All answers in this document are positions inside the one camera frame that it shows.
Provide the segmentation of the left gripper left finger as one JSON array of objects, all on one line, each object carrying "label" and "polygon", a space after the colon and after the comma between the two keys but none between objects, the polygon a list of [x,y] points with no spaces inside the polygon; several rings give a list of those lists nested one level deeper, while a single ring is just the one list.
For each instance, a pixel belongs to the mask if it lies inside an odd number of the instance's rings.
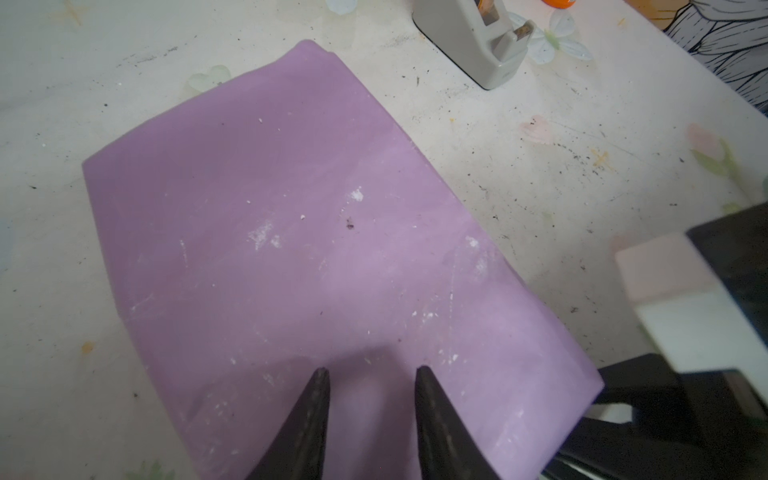
[{"label": "left gripper left finger", "polygon": [[316,369],[285,422],[247,480],[314,480],[323,476],[330,374]]}]

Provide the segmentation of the grey tape dispenser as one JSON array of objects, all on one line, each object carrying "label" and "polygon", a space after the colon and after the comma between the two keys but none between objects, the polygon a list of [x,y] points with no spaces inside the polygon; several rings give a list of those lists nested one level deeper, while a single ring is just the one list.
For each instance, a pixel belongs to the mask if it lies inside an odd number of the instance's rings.
[{"label": "grey tape dispenser", "polygon": [[509,81],[528,53],[536,25],[513,19],[502,1],[415,0],[412,19],[481,88]]}]

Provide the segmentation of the pink wrapping paper sheet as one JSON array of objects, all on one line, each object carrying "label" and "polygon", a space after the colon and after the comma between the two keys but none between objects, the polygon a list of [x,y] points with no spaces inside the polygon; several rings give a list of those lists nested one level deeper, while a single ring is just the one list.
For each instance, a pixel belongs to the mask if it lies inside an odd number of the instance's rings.
[{"label": "pink wrapping paper sheet", "polygon": [[83,173],[118,315],[203,479],[244,478],[320,367],[328,479],[419,477],[420,366],[505,479],[537,477],[603,387],[312,41],[145,122]]}]

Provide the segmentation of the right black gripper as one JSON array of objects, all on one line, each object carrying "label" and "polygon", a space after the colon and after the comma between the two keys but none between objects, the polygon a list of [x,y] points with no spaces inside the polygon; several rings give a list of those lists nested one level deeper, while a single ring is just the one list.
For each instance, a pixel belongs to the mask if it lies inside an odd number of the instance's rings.
[{"label": "right black gripper", "polygon": [[764,436],[727,371],[676,373],[658,354],[599,370],[593,404],[625,404],[622,423],[583,417],[544,468],[545,479],[752,479],[766,474]]}]

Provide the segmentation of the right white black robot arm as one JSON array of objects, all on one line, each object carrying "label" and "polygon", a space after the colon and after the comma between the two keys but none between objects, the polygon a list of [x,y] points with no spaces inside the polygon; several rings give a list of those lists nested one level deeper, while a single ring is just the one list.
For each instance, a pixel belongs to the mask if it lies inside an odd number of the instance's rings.
[{"label": "right white black robot arm", "polygon": [[600,369],[599,405],[546,479],[763,479],[767,475],[767,207],[618,252],[655,352]]}]

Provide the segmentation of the orange bottle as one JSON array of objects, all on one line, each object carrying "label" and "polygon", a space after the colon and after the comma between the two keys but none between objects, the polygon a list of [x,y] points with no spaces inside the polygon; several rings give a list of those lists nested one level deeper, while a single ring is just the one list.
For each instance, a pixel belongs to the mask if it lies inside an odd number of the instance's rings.
[{"label": "orange bottle", "polygon": [[556,9],[568,9],[572,7],[576,0],[542,0],[546,5]]}]

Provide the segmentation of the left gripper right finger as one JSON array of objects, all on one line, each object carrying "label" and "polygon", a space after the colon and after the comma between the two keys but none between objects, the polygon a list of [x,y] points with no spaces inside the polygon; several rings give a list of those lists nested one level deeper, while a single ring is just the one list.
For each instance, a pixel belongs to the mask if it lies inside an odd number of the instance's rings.
[{"label": "left gripper right finger", "polygon": [[415,414],[422,479],[500,479],[426,365],[416,371]]}]

